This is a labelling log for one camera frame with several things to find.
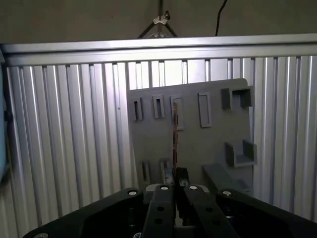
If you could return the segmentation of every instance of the aluminum frame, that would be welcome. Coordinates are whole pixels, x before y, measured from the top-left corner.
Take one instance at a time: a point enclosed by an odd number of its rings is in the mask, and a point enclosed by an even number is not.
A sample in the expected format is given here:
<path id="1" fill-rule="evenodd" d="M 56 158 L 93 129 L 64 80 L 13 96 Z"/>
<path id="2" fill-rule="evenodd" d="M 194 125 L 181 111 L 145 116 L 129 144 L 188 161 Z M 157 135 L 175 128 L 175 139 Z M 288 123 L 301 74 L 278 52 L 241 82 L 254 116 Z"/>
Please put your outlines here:
<path id="1" fill-rule="evenodd" d="M 126 90 L 235 77 L 255 86 L 255 197 L 317 221 L 317 34 L 1 49 L 14 116 L 8 128 L 14 169 L 0 194 L 5 237 L 20 237 L 114 187 L 133 185 Z M 103 154 L 115 164 L 98 159 Z"/>

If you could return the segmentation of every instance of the rectangular slot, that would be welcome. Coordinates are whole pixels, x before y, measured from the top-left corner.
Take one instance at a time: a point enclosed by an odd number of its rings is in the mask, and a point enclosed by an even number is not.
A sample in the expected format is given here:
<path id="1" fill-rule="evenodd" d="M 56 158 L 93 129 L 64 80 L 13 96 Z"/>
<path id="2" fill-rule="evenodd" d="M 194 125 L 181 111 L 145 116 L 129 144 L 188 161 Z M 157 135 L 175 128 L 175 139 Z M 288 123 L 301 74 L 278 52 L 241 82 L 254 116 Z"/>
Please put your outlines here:
<path id="1" fill-rule="evenodd" d="M 184 118 L 183 118 L 182 98 L 179 95 L 170 96 L 170 108 L 172 111 L 172 119 L 174 117 L 174 114 L 173 114 L 173 104 L 174 103 L 177 103 L 177 113 L 178 113 L 177 130 L 183 130 L 184 129 Z"/>
<path id="2" fill-rule="evenodd" d="M 199 118 L 202 128 L 211 127 L 211 106 L 208 92 L 198 94 Z"/>
<path id="3" fill-rule="evenodd" d="M 143 120 L 141 98 L 133 101 L 133 120 Z"/>
<path id="4" fill-rule="evenodd" d="M 221 90 L 222 109 L 232 109 L 232 94 L 229 88 Z"/>
<path id="5" fill-rule="evenodd" d="M 154 117 L 155 119 L 165 118 L 163 96 L 153 96 Z"/>

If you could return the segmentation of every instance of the gray plastic panel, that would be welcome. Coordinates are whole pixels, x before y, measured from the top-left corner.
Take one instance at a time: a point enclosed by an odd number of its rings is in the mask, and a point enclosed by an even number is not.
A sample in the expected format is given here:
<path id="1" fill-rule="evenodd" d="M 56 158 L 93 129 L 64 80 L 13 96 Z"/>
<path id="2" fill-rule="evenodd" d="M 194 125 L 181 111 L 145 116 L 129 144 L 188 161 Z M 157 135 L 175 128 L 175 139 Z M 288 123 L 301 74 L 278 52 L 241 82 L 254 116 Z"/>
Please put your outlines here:
<path id="1" fill-rule="evenodd" d="M 223 96 L 223 89 L 228 91 L 227 97 Z M 188 169 L 191 183 L 207 184 L 202 165 L 218 163 L 233 180 L 241 180 L 247 187 L 252 187 L 252 164 L 256 159 L 252 163 L 239 164 L 243 166 L 234 166 L 232 157 L 230 166 L 225 150 L 228 143 L 235 146 L 237 155 L 244 155 L 243 141 L 250 141 L 249 108 L 246 105 L 252 104 L 252 89 L 245 79 L 232 79 L 128 91 L 140 187 L 146 183 L 143 181 L 144 161 L 149 162 L 151 183 L 160 183 L 159 162 L 172 159 L 173 102 L 178 104 L 179 115 L 178 166 Z M 224 99 L 231 110 L 223 109 Z M 135 101 L 138 100 L 142 102 L 142 120 L 135 120 Z"/>

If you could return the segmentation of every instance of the screw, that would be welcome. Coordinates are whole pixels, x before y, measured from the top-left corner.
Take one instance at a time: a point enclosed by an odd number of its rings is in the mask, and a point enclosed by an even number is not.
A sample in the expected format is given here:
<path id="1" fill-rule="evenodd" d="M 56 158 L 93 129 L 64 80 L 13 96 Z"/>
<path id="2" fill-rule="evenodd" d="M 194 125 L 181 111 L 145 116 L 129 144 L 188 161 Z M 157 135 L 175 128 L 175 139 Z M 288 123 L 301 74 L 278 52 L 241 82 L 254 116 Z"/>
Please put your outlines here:
<path id="1" fill-rule="evenodd" d="M 141 238 L 141 235 L 142 235 L 141 232 L 135 233 L 133 238 Z"/>
<path id="2" fill-rule="evenodd" d="M 223 191 L 222 194 L 226 195 L 227 197 L 230 197 L 232 195 L 232 193 L 229 191 Z"/>
<path id="3" fill-rule="evenodd" d="M 40 234 L 37 234 L 36 236 L 34 236 L 33 238 L 48 238 L 48 237 L 49 237 L 49 234 L 40 233 Z"/>
<path id="4" fill-rule="evenodd" d="M 196 186 L 189 186 L 190 190 L 197 190 L 198 188 Z"/>
<path id="5" fill-rule="evenodd" d="M 129 191 L 129 195 L 135 195 L 135 194 L 137 194 L 136 191 Z"/>

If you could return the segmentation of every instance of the black cable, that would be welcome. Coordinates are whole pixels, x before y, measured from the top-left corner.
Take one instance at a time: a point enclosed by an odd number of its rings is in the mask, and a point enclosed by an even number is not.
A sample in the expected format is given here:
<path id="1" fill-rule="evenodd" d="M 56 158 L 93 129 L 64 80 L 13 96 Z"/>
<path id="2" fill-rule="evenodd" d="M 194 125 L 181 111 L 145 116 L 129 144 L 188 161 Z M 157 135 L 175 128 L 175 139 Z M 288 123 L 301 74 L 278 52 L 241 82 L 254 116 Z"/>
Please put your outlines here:
<path id="1" fill-rule="evenodd" d="M 226 6 L 227 1 L 228 1 L 228 0 L 224 0 L 224 1 L 223 1 L 223 4 L 222 4 L 222 6 L 221 6 L 221 8 L 219 9 L 219 12 L 218 12 L 218 17 L 217 17 L 217 26 L 216 26 L 216 33 L 215 33 L 215 36 L 217 36 L 217 35 L 218 35 L 218 30 L 219 30 L 219 24 L 220 24 L 221 12 L 222 12 L 222 10 L 224 9 L 224 7 Z"/>

